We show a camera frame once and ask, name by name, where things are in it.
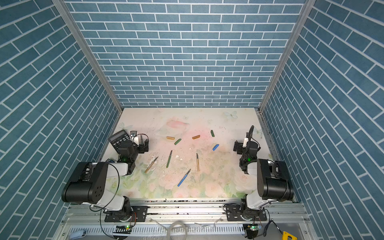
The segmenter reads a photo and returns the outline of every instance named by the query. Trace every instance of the blue pen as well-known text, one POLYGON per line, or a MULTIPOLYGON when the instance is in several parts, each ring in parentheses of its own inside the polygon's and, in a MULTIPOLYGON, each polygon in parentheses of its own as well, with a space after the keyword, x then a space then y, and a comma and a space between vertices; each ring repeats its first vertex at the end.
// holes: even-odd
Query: blue pen
POLYGON ((180 187, 180 185, 182 184, 182 182, 184 181, 184 179, 188 176, 188 173, 190 172, 191 170, 189 169, 187 174, 183 177, 183 179, 181 179, 181 181, 179 182, 179 184, 177 185, 178 187, 180 187))

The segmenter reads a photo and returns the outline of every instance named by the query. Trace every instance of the calculator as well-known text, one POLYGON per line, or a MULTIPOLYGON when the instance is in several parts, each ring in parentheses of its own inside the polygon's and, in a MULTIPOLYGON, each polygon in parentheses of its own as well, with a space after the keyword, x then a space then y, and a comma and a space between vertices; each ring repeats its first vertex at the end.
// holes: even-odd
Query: calculator
POLYGON ((112 144, 118 154, 120 154, 120 145, 127 140, 130 140, 130 136, 125 130, 121 130, 108 138, 108 141, 112 144))

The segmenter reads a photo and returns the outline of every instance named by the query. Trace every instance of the yellow object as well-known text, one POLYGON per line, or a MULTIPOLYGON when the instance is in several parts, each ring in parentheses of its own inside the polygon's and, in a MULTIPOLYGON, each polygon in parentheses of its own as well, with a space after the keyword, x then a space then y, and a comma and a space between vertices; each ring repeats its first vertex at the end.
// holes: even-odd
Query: yellow object
POLYGON ((283 237, 281 238, 281 240, 297 240, 297 237, 287 233, 286 231, 283 231, 283 237))

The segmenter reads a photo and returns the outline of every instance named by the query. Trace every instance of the brick wallpaper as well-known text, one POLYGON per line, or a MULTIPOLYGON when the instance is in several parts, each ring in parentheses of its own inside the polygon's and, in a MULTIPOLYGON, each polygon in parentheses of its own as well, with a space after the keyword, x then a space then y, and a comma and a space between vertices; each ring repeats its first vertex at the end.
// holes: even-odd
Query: brick wallpaper
POLYGON ((384 235, 384 2, 317 0, 265 110, 320 239, 384 235))
POLYGON ((117 111, 50 0, 0 0, 0 239, 51 239, 117 111))
POLYGON ((304 1, 66 3, 123 106, 257 107, 304 1))

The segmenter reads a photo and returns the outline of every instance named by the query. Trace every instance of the floral tabletop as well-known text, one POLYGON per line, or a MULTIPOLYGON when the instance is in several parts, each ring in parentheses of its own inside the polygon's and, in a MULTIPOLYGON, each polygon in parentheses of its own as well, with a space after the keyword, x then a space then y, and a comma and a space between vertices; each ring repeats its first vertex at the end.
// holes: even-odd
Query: floral tabletop
MULTIPOLYGON (((243 197, 257 189, 257 178, 244 174, 235 140, 243 141, 254 125, 253 138, 261 145, 258 158, 271 159, 253 108, 125 109, 114 132, 137 130, 149 137, 149 152, 139 154, 131 175, 121 176, 118 194, 131 199, 243 197), (182 140, 174 145, 177 139, 182 140), (172 152, 169 167, 168 156, 172 152), (196 153, 200 171, 197 171, 196 153), (149 164, 157 161, 144 173, 149 164), (191 169, 184 182, 178 183, 191 169)), ((117 159, 108 146, 102 160, 117 159)), ((116 191, 118 179, 107 178, 106 188, 116 191)))

